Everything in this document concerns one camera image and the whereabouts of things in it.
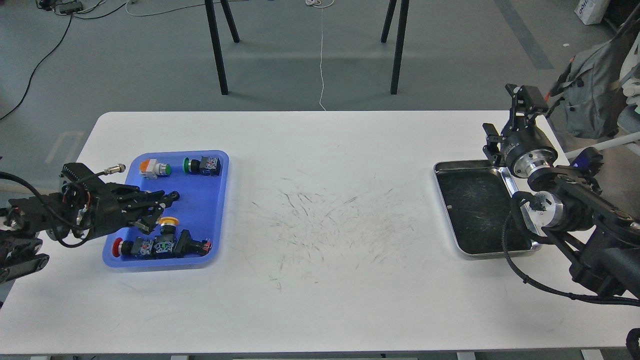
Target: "blue tray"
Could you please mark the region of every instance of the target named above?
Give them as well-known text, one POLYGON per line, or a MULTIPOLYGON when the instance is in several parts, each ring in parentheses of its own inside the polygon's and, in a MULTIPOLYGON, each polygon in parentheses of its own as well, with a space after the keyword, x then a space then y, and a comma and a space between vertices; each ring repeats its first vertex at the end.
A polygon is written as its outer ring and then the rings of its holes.
POLYGON ((165 193, 178 191, 180 199, 175 201, 170 208, 164 210, 164 217, 175 217, 180 224, 176 233, 183 229, 189 230, 194 240, 211 241, 211 250, 205 256, 188 254, 184 258, 175 259, 151 259, 141 260, 133 257, 120 256, 116 258, 111 253, 113 242, 117 238, 133 241, 138 236, 152 238, 160 235, 160 227, 157 226, 153 233, 142 234, 136 227, 124 227, 107 236, 107 241, 102 250, 102 260, 113 268, 125 267, 153 267, 153 266, 184 266, 200 264, 209 261, 218 251, 220 244, 220 227, 222 226, 222 209, 225 203, 225 188, 227 187, 227 172, 229 170, 229 157, 223 151, 179 151, 179 152, 149 152, 135 158, 129 167, 126 184, 139 186, 140 190, 158 191, 165 193), (204 176, 185 174, 182 171, 184 158, 199 160, 202 156, 217 156, 222 163, 219 176, 204 176), (171 165, 172 172, 167 177, 146 179, 140 175, 138 166, 145 159, 158 159, 161 163, 171 165))

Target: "robotic arm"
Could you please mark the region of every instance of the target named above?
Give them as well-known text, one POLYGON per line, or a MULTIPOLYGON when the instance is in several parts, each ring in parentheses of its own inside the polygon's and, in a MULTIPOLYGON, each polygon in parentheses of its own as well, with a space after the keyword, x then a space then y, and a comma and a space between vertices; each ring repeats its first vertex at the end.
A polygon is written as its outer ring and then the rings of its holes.
POLYGON ((500 134, 492 124, 483 124, 483 151, 493 166, 507 167, 514 176, 527 179, 536 192, 513 195, 511 214, 516 226, 538 243, 557 246, 571 261, 573 281, 600 297, 628 290, 640 298, 640 220, 601 198, 594 176, 602 166, 602 155, 588 148, 571 166, 554 166, 557 152, 536 127, 536 117, 548 110, 540 91, 511 84, 506 88, 511 96, 509 122, 500 134), (526 229, 520 211, 526 202, 546 237, 526 229), (586 243, 568 233, 594 225, 586 243))
POLYGON ((137 227, 142 233, 154 230, 165 208, 180 198, 178 192, 144 192, 137 186, 104 183, 99 176, 123 172, 119 164, 93 173, 82 163, 67 163, 60 177, 61 191, 40 194, 21 178, 0 172, 0 179, 22 184, 33 192, 28 199, 11 199, 0 208, 0 283, 41 270, 49 255, 38 254, 39 231, 66 247, 78 247, 88 240, 114 233, 123 227, 137 227), (72 233, 81 239, 64 242, 72 233))

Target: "stainless steel tray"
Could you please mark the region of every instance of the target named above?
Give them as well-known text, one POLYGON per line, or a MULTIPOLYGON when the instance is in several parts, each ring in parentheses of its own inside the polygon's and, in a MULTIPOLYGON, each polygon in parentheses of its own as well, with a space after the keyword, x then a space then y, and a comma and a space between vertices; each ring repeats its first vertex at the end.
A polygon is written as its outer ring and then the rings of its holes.
MULTIPOLYGON (((518 191, 509 171, 493 167, 487 160, 441 162, 433 170, 460 251, 474 257, 501 256, 502 226, 509 214, 511 195, 518 191)), ((537 233, 529 214, 523 212, 523 216, 529 229, 537 233)), ((515 227, 507 236, 510 254, 540 248, 515 227)))

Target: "white bag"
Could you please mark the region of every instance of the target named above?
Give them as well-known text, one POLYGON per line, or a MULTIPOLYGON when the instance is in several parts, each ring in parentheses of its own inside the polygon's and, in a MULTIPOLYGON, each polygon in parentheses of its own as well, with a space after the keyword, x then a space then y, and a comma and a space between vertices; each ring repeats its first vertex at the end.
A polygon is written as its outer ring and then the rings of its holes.
POLYGON ((575 14, 585 25, 598 24, 602 21, 610 0, 580 0, 575 8, 575 14))

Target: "metal connector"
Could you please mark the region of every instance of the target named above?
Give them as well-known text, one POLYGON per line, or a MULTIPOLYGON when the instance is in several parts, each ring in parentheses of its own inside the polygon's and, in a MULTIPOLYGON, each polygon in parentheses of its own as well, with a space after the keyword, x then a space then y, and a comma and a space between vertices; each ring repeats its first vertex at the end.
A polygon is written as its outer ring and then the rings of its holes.
POLYGON ((105 175, 111 175, 111 174, 115 174, 117 172, 124 172, 124 170, 126 168, 127 167, 124 166, 124 164, 118 164, 118 165, 115 165, 115 166, 108 167, 108 168, 104 169, 104 174, 105 175))

